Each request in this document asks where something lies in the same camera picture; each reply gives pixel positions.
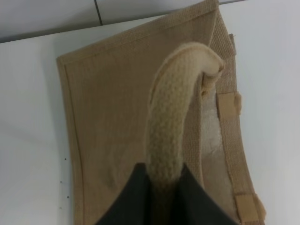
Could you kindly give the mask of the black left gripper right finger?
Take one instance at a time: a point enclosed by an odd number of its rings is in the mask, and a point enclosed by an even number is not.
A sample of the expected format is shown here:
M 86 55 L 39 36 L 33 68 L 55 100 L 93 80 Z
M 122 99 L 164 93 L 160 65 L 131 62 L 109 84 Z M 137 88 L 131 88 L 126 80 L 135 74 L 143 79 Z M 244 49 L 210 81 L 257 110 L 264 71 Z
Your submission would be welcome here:
M 173 225 L 235 225 L 184 165 L 172 204 Z

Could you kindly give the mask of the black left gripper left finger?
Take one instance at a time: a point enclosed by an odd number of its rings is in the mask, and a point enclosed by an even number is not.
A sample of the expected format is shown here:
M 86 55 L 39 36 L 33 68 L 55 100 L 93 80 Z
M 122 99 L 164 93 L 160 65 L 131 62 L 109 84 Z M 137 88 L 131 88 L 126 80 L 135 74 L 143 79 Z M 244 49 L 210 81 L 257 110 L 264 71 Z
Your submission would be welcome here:
M 148 176 L 146 165 L 137 163 L 119 196 L 97 225 L 153 225 L 159 194 Z

